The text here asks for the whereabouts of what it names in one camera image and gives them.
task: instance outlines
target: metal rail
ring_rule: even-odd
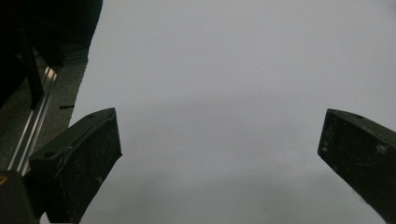
[[[50,104],[51,93],[56,82],[56,77],[57,74],[51,68],[47,67],[42,80],[44,95],[38,102],[37,107],[30,112],[26,120],[21,137],[14,149],[11,161],[8,164],[8,170],[21,172],[22,175],[27,173],[27,159],[35,149],[35,143]]]

